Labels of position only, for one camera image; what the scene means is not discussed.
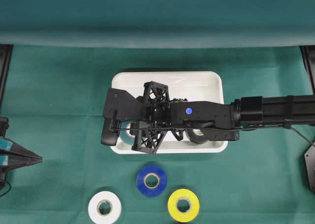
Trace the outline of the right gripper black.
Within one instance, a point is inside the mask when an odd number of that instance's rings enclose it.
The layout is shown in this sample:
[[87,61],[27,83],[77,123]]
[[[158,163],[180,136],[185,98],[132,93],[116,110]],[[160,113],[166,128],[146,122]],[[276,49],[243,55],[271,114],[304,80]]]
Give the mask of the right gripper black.
[[188,129],[199,129],[209,141],[236,141],[240,130],[240,100],[231,104],[209,101],[188,102],[169,99],[168,86],[158,82],[144,84],[145,118],[131,122],[135,136],[133,151],[155,154],[170,131],[181,141]]

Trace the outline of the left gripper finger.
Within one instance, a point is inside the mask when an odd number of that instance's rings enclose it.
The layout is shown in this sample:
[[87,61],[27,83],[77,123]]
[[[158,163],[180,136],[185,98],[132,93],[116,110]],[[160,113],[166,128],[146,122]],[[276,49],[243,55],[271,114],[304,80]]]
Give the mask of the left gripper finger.
[[1,155],[15,155],[15,156],[22,156],[22,157],[42,160],[42,157],[39,156],[38,154],[24,148],[18,143],[5,137],[0,138],[0,154]]
[[38,163],[42,163],[42,160],[3,160],[0,162],[0,173],[4,174],[17,168],[31,166]]

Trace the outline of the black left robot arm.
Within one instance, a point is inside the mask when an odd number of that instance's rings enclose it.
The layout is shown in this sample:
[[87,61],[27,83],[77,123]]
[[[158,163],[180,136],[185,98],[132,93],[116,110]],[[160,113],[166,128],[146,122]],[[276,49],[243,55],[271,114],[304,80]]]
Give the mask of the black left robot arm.
[[5,137],[9,128],[9,119],[0,118],[0,190],[8,186],[7,191],[0,194],[6,195],[11,190],[11,184],[6,180],[9,171],[17,168],[31,166],[43,162],[43,158],[38,154],[26,149],[13,140]]

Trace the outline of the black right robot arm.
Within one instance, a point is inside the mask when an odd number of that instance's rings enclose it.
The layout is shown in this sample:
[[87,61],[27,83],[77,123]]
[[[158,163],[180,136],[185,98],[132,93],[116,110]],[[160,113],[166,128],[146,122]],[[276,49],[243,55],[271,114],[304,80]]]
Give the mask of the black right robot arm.
[[315,124],[314,96],[243,97],[230,104],[170,99],[168,86],[144,84],[144,114],[130,125],[132,150],[155,154],[168,131],[181,141],[185,133],[194,143],[236,141],[239,132],[261,128],[292,129]]

